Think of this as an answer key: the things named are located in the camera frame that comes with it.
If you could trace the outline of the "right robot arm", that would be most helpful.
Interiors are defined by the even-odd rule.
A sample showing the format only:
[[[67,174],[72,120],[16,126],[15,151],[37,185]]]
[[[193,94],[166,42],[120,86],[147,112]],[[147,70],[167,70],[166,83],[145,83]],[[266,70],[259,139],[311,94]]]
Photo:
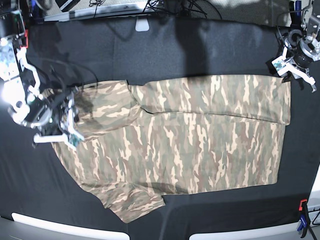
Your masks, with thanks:
[[[27,60],[27,47],[20,41],[26,29],[19,9],[0,14],[0,78],[3,80],[2,99],[8,103],[12,120],[23,127],[38,129],[33,143],[65,143],[75,150],[84,140],[76,130],[78,110],[75,105],[77,87],[67,87],[63,79],[61,89],[54,93],[41,90],[37,68]]]

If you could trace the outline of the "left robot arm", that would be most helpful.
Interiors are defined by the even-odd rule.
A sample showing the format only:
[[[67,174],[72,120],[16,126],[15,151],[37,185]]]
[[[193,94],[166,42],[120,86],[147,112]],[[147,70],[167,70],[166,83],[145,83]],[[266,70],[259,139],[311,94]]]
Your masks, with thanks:
[[[310,0],[304,8],[295,4],[287,13],[292,24],[288,33],[282,33],[277,26],[282,52],[271,64],[284,81],[288,77],[302,79],[314,93],[316,80],[310,76],[309,66],[320,60],[320,2]]]

